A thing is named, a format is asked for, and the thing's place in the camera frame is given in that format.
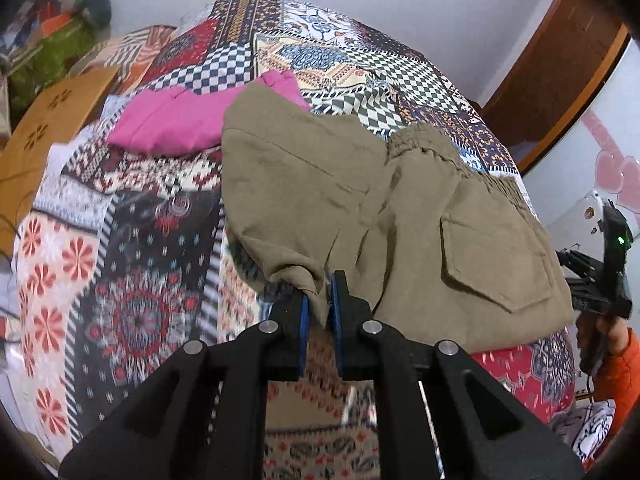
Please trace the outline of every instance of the pocket flap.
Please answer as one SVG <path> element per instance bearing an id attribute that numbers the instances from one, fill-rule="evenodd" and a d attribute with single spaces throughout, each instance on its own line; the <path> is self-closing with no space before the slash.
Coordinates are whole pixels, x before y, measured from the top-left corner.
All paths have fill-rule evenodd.
<path id="1" fill-rule="evenodd" d="M 446 273 L 452 279 L 509 312 L 550 297 L 546 254 L 516 228 L 489 234 L 451 214 L 440 222 Z"/>

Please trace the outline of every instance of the olive green pants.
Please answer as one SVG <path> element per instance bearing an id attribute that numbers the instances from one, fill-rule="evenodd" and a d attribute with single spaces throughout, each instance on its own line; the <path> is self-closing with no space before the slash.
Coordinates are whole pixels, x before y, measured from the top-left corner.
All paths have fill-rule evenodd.
<path id="1" fill-rule="evenodd" d="M 326 282 L 405 337 L 469 352 L 534 341 L 573 319 L 550 239 L 516 182 L 466 167 L 428 124 L 389 145 L 356 116 L 315 116 L 249 85 L 225 115 L 228 227 L 270 282 L 308 295 L 326 322 Z"/>

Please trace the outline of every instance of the orange sleeve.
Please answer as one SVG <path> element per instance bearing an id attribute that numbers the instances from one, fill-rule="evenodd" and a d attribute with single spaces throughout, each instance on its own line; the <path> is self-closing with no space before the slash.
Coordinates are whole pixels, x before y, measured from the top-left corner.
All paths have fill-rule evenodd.
<path id="1" fill-rule="evenodd" d="M 613 399 L 616 412 L 607 441 L 620 430 L 640 398 L 640 344 L 629 329 L 629 345 L 622 354 L 609 355 L 593 380 L 594 400 Z"/>

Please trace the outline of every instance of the pink cloth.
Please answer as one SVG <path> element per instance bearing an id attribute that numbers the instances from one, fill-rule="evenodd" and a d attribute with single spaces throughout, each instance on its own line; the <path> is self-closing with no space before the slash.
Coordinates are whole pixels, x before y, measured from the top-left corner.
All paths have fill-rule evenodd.
<path id="1" fill-rule="evenodd" d="M 306 101 L 293 72 L 269 70 L 249 84 L 264 84 L 305 110 Z M 107 143 L 128 152 L 181 156 L 220 144 L 226 109 L 244 85 L 198 95 L 174 86 L 143 90 L 135 96 L 107 137 Z"/>

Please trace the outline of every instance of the heart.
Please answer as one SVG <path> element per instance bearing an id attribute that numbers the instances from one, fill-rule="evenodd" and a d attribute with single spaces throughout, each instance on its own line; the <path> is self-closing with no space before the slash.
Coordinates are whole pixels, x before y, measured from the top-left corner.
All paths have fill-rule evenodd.
<path id="1" fill-rule="evenodd" d="M 621 153 L 601 151 L 596 158 L 596 187 L 612 194 L 617 194 L 624 186 L 621 166 Z"/>
<path id="2" fill-rule="evenodd" d="M 618 204 L 634 213 L 640 213 L 640 162 L 627 156 L 622 163 L 624 186 L 618 195 Z"/>

